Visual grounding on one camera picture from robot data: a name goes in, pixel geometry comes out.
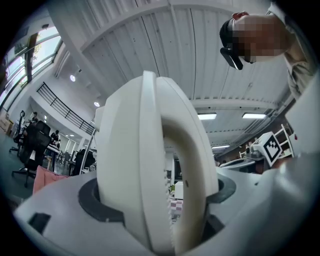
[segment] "gray floor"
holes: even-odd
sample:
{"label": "gray floor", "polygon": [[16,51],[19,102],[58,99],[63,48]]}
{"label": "gray floor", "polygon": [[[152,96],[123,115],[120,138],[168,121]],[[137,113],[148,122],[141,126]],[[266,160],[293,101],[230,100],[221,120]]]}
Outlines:
{"label": "gray floor", "polygon": [[[24,187],[26,180],[25,175],[15,174],[11,176],[12,171],[18,171],[24,167],[24,164],[20,161],[16,151],[9,153],[11,147],[17,147],[13,139],[5,135],[0,131],[0,185],[1,189],[7,197],[18,197],[26,199],[32,195],[34,187],[34,179],[28,179],[27,188]],[[48,166],[47,160],[43,161],[44,167]],[[64,167],[59,162],[56,162],[54,172],[57,174],[67,175],[67,166]]]}

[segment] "pink chair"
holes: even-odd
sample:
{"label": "pink chair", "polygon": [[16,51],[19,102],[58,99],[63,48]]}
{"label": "pink chair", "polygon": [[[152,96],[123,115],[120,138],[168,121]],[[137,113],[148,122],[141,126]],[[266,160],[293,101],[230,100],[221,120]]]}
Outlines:
{"label": "pink chair", "polygon": [[49,171],[42,166],[38,166],[36,169],[36,176],[34,179],[33,184],[33,194],[42,189],[44,186],[56,182],[65,178],[68,178],[69,176],[56,174],[52,171]]}

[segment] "black railing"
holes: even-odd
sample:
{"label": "black railing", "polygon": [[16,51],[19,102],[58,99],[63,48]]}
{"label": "black railing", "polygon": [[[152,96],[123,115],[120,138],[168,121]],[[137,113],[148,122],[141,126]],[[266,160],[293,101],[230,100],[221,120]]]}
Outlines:
{"label": "black railing", "polygon": [[37,92],[44,98],[46,102],[50,104],[52,108],[58,111],[65,119],[70,121],[72,124],[85,131],[87,134],[92,135],[94,127],[83,120],[75,112],[73,112],[66,104],[64,104],[50,88],[43,82],[43,85],[37,90]]}

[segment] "beige shirt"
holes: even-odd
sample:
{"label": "beige shirt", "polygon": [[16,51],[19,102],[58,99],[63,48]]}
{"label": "beige shirt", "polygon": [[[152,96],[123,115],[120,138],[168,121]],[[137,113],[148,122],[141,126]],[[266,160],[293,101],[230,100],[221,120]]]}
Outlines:
{"label": "beige shirt", "polygon": [[288,85],[293,97],[297,100],[308,86],[311,79],[316,72],[316,65],[312,58],[310,58],[310,50],[303,43],[303,40],[296,34],[294,29],[286,22],[286,15],[277,7],[275,3],[271,3],[267,14],[276,15],[285,25],[285,28],[292,34],[295,34],[296,40],[304,54],[306,61],[296,61],[287,52],[284,53],[284,59],[287,65]]}

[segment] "ceiling light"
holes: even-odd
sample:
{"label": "ceiling light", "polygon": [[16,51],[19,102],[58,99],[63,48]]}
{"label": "ceiling light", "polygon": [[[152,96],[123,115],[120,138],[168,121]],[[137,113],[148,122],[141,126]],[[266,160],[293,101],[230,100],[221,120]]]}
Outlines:
{"label": "ceiling light", "polygon": [[200,120],[212,120],[216,119],[217,114],[211,113],[211,114],[198,114],[198,117]]}
{"label": "ceiling light", "polygon": [[256,113],[244,113],[242,118],[245,119],[264,119],[266,114],[256,114]]}
{"label": "ceiling light", "polygon": [[225,149],[225,148],[228,148],[230,147],[230,145],[224,145],[224,146],[213,146],[212,149],[213,150],[216,150],[216,149]]}

